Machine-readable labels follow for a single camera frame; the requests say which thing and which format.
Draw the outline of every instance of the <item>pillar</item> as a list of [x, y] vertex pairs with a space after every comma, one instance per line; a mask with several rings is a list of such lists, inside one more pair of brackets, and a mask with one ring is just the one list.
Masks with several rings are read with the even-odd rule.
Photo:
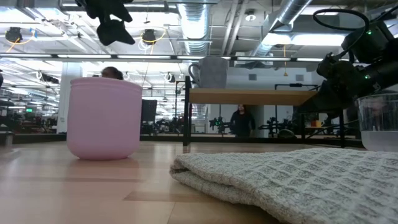
[[69, 94], [70, 81], [75, 78], [83, 77], [82, 63], [80, 62], [64, 62], [62, 65], [60, 104], [58, 109], [58, 125], [57, 133], [68, 131], [68, 110], [69, 110]]

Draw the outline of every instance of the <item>pink plastic cup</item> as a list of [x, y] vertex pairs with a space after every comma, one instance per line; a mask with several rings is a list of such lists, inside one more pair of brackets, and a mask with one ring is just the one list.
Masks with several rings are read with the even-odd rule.
[[71, 81], [67, 144], [80, 159], [124, 159], [139, 148], [142, 88], [110, 78]]

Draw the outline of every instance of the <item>woman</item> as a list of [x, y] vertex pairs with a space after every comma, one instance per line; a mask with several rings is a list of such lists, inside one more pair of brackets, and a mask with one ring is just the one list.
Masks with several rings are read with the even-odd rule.
[[245, 105], [238, 105], [238, 110], [232, 114], [231, 124], [237, 137], [250, 137], [256, 129], [256, 122]]
[[101, 74], [103, 78], [123, 80], [123, 73], [115, 67], [106, 67], [104, 70], [102, 70]]

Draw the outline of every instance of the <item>clear plastic container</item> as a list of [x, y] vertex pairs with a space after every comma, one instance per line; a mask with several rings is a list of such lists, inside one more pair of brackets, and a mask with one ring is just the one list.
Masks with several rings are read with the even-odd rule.
[[370, 151], [398, 152], [398, 93], [357, 100], [362, 143]]

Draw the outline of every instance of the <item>wooden floor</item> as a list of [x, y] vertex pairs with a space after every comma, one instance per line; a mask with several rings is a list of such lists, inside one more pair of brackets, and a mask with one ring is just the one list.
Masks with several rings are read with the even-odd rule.
[[80, 161], [64, 142], [0, 149], [0, 223], [278, 223], [174, 181], [169, 166], [189, 152], [270, 152], [301, 145], [141, 142], [129, 159]]

